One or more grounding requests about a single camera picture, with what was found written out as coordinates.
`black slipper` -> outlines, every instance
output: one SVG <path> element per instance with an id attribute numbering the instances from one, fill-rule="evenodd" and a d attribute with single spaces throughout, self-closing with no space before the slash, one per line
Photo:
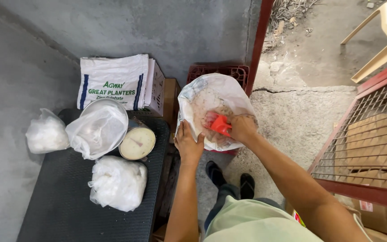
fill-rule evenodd
<path id="1" fill-rule="evenodd" d="M 217 188 L 221 187 L 223 184 L 226 184 L 226 180 L 223 178 L 222 170 L 214 161 L 209 161 L 207 163 L 206 173 Z"/>
<path id="2" fill-rule="evenodd" d="M 241 199 L 253 199 L 255 196 L 255 180 L 247 173 L 240 177 L 240 197 Z"/>

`plastic scoop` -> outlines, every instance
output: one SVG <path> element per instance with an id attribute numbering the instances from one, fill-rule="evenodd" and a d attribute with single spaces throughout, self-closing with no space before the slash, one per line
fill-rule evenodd
<path id="1" fill-rule="evenodd" d="M 231 135 L 228 134 L 227 130 L 232 129 L 232 125 L 227 124 L 228 118 L 226 116 L 217 114 L 212 111 L 208 111 L 204 119 L 206 120 L 206 123 L 204 124 L 205 128 L 231 137 Z"/>

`red metal gate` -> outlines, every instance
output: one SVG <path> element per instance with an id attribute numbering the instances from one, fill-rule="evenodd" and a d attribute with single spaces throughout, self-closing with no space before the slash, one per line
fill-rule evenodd
<path id="1" fill-rule="evenodd" d="M 387 69 L 358 87 L 308 172 L 329 192 L 387 207 Z"/>

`black rubber mat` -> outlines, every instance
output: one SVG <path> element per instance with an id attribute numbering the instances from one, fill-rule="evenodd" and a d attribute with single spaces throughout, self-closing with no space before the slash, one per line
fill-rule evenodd
<path id="1" fill-rule="evenodd" d="M 80 112 L 64 109 L 59 114 L 69 123 Z M 51 152 L 44 158 L 17 241 L 149 241 L 169 129 L 163 120 L 140 120 L 153 130 L 157 141 L 148 160 L 143 162 L 148 169 L 148 181 L 143 201 L 135 211 L 122 212 L 91 202 L 87 182 L 92 180 L 95 162 L 84 160 L 72 148 Z"/>

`blue stripe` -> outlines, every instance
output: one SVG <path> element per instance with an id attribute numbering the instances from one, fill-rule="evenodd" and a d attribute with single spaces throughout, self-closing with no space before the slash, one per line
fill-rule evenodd
<path id="1" fill-rule="evenodd" d="M 138 101 L 140 99 L 140 90 L 141 90 L 141 85 L 143 83 L 143 75 L 144 74 L 141 74 L 140 77 L 138 78 L 137 93 L 135 94 L 135 99 L 134 99 L 134 111 L 138 111 Z"/>
<path id="2" fill-rule="evenodd" d="M 86 93 L 87 93 L 87 82 L 89 80 L 89 75 L 85 74 L 85 81 L 83 82 L 83 91 L 82 91 L 82 97 L 80 98 L 80 109 L 84 109 L 84 104 L 86 100 Z"/>

